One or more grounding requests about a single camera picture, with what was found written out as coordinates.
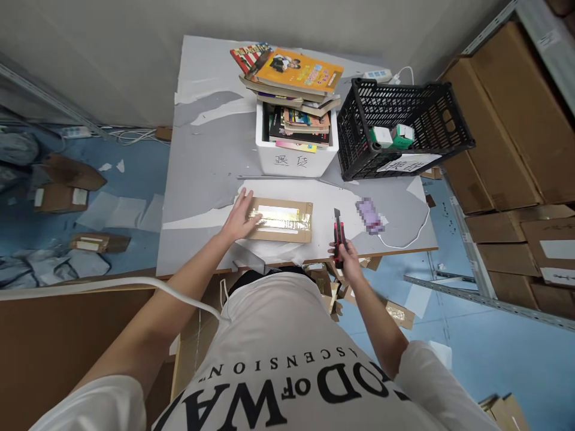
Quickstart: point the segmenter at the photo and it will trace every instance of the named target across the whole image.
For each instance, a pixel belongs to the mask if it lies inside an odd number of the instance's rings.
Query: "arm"
[[[223,255],[261,218],[246,222],[252,195],[250,191],[246,196],[246,190],[242,189],[222,230],[168,281],[170,287],[192,299],[202,299]],[[129,375],[140,382],[147,396],[170,345],[195,311],[194,306],[157,290],[74,390],[100,377]]]
[[[343,274],[349,280],[355,294],[359,312],[364,320],[377,360],[389,378],[393,380],[400,370],[401,355],[408,346],[407,338],[365,279],[359,265],[358,252],[352,242],[348,241],[347,246],[349,252],[343,244],[339,249],[340,256],[343,258]]]

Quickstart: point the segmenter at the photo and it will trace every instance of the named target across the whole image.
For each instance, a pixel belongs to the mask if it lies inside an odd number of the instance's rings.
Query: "wall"
[[[425,81],[504,3],[7,0],[0,53],[102,123],[169,125],[183,35],[382,57]]]

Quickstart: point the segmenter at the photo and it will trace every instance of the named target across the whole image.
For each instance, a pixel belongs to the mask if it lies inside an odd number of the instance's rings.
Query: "left hand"
[[[235,200],[234,207],[220,232],[228,241],[234,242],[245,238],[262,219],[262,214],[258,214],[256,217],[246,221],[246,213],[252,201],[252,196],[253,190],[250,190],[246,196],[246,188],[244,187],[241,189],[238,199]]]

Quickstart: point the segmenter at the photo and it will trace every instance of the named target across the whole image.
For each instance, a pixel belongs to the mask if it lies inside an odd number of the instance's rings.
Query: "book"
[[[310,103],[319,105],[319,107],[318,108],[313,107],[313,106],[309,105]],[[341,103],[340,96],[337,95],[337,99],[328,100],[327,102],[325,102],[323,104],[310,102],[310,101],[304,101],[301,104],[301,106],[298,107],[298,109],[302,112],[305,112],[306,114],[315,115],[316,117],[323,117],[326,113],[328,113],[332,109],[337,108],[340,105],[340,103]]]
[[[292,142],[276,141],[276,147],[289,148],[290,150],[305,151],[306,153],[315,153],[317,147],[315,145],[293,144]]]
[[[247,89],[249,89],[253,92],[256,92],[256,93],[262,92],[262,93],[274,94],[276,96],[303,98],[307,101],[321,102],[321,103],[323,103],[324,100],[326,99],[325,96],[311,95],[311,94],[299,92],[297,90],[282,89],[282,88],[278,88],[278,87],[272,87],[272,86],[269,86],[267,84],[262,84],[262,83],[258,83],[255,81],[250,81],[242,75],[240,75],[239,78],[240,78],[241,83],[244,84]]]
[[[329,113],[315,117],[296,109],[284,109],[283,121],[286,130],[299,133],[329,133]]]
[[[238,63],[238,66],[240,66],[241,70],[246,74],[256,63],[257,59],[259,59],[260,55],[266,51],[273,51],[273,48],[267,43],[259,43],[232,49],[229,53],[232,54],[235,62]]]
[[[286,130],[282,107],[275,107],[274,113],[270,115],[269,135],[272,142],[281,141],[329,147],[329,133],[293,133]]]
[[[301,104],[304,102],[302,98],[293,98],[287,96],[278,96],[269,93],[263,92],[255,92],[256,98],[259,101],[268,103],[274,106],[282,106],[282,107],[289,107],[289,108],[299,108]]]
[[[343,67],[276,49],[263,53],[246,74],[249,80],[321,96],[333,94]]]

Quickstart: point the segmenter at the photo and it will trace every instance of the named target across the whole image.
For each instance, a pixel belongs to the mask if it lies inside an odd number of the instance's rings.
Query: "white t-shirt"
[[[325,310],[315,284],[279,273],[240,287],[224,306],[206,358],[155,431],[493,430],[431,347],[411,342],[392,382]],[[92,381],[33,431],[140,431],[140,384]]]

